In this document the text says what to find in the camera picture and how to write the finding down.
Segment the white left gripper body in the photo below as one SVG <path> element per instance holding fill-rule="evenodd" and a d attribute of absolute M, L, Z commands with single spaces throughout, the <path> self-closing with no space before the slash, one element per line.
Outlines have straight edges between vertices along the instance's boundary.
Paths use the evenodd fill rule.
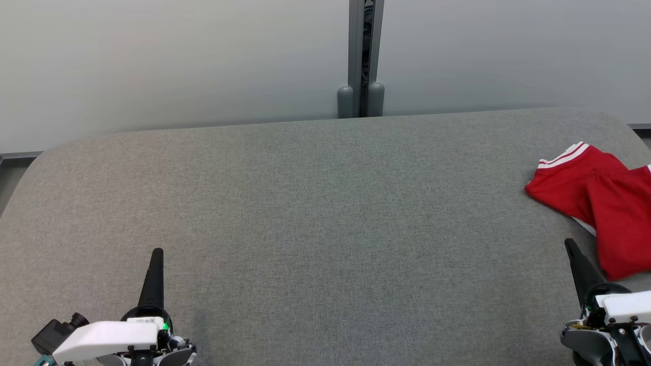
<path fill-rule="evenodd" d="M 129 310 L 119 321 L 99 321 L 79 327 L 58 346 L 58 364 L 104 356 L 128 359 L 127 364 L 154 364 L 173 334 L 172 319 L 161 307 L 144 305 Z"/>

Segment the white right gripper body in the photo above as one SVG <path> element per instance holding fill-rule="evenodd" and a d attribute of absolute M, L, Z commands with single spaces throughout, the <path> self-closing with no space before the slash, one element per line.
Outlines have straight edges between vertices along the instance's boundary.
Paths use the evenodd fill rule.
<path fill-rule="evenodd" d="M 623 285 L 593 285 L 584 295 L 584 326 L 649 324 L 650 291 L 632 292 Z"/>

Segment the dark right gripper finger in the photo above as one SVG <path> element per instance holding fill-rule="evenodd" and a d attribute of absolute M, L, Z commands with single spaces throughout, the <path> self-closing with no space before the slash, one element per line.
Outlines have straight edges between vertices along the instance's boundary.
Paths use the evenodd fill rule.
<path fill-rule="evenodd" d="M 583 254 L 574 239 L 565 239 L 565 248 L 579 303 L 582 308 L 592 308 L 595 305 L 596 296 L 604 294 L 605 280 L 588 257 Z"/>

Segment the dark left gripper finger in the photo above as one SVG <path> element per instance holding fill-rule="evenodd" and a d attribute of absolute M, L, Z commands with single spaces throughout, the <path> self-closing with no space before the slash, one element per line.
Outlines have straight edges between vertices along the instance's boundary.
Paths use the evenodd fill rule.
<path fill-rule="evenodd" d="M 138 306 L 164 308 L 164 251 L 155 248 L 152 252 L 143 282 Z"/>

